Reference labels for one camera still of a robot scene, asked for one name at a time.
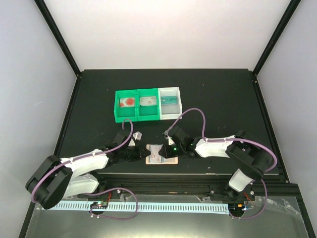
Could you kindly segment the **green bin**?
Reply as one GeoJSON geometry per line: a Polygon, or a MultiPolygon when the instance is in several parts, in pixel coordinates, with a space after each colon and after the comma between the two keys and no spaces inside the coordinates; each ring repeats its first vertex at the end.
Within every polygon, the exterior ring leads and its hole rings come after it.
{"type": "Polygon", "coordinates": [[[159,96],[157,88],[138,89],[138,121],[159,120],[159,96]]]}
{"type": "Polygon", "coordinates": [[[115,92],[114,118],[115,122],[123,122],[124,119],[137,121],[137,90],[118,90],[115,92]]]}

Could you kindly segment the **beige card holder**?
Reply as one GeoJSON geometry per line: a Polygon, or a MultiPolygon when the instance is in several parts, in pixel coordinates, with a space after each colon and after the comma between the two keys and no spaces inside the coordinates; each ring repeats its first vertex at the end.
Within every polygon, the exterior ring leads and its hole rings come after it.
{"type": "Polygon", "coordinates": [[[162,164],[154,164],[154,165],[173,165],[178,164],[178,158],[164,158],[164,162],[162,164]]]}

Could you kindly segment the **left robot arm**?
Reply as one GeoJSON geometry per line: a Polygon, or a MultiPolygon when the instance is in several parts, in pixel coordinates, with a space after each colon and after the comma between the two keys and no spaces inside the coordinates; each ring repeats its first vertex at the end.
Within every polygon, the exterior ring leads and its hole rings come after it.
{"type": "Polygon", "coordinates": [[[61,200],[84,193],[95,198],[103,197],[106,185],[95,173],[120,161],[134,162],[151,153],[141,143],[142,134],[124,130],[114,140],[83,155],[58,158],[48,156],[27,181],[25,188],[33,203],[51,209],[61,200]]]}

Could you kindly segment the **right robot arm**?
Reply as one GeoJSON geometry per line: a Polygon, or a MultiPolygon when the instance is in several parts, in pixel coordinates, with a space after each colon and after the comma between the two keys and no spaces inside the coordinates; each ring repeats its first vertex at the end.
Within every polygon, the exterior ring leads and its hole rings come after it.
{"type": "Polygon", "coordinates": [[[189,156],[197,158],[229,158],[237,166],[223,187],[211,190],[222,199],[237,201],[244,189],[252,182],[261,180],[264,174],[277,165],[276,155],[266,146],[251,140],[248,133],[223,138],[190,137],[182,129],[165,133],[168,143],[162,145],[158,154],[166,159],[189,156]]]}

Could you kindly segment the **white bin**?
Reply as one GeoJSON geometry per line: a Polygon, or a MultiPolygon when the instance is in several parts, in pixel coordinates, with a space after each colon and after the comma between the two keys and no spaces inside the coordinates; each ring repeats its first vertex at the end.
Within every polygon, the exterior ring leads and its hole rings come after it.
{"type": "Polygon", "coordinates": [[[158,103],[160,120],[177,119],[182,114],[182,102],[179,87],[161,87],[158,88],[158,103]],[[177,96],[176,105],[162,105],[160,98],[162,96],[177,96]]]}

